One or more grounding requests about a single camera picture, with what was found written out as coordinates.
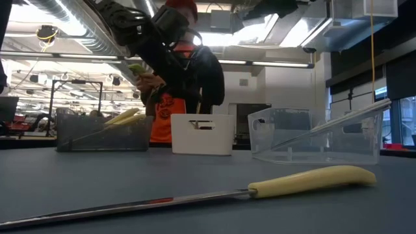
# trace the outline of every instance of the cream knife handle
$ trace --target cream knife handle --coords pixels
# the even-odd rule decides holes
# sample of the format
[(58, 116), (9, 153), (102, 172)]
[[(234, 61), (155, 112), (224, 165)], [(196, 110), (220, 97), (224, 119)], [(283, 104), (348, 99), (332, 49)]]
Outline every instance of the cream knife handle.
[(286, 194), (294, 194), (334, 185), (376, 183), (376, 176), (357, 166), (329, 166), (301, 172), (294, 175), (251, 183), (249, 189), (255, 189), (253, 198), (269, 198)]

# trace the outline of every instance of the clear plastic bin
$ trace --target clear plastic bin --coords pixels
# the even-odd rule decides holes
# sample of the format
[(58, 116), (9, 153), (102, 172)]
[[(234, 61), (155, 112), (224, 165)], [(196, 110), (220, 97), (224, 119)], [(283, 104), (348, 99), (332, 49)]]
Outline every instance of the clear plastic bin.
[[(367, 113), (310, 134), (311, 117), (293, 118), (296, 109), (267, 109), (248, 116), (253, 157), (282, 164), (376, 164), (382, 111)], [(286, 141), (301, 136), (285, 144)]]
[(153, 117), (107, 125), (100, 117), (58, 114), (57, 151), (147, 151)]

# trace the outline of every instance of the table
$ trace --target table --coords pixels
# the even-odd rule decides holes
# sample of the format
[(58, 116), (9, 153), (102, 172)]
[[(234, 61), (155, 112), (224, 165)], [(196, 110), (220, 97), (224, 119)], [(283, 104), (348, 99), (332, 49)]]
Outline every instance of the table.
[[(232, 157), (138, 153), (0, 151), (0, 222), (98, 205), (245, 188), (318, 168)], [(13, 233), (416, 233), (416, 160), (364, 166), (376, 187), (326, 189), (267, 200), (201, 205), (19, 229)]]

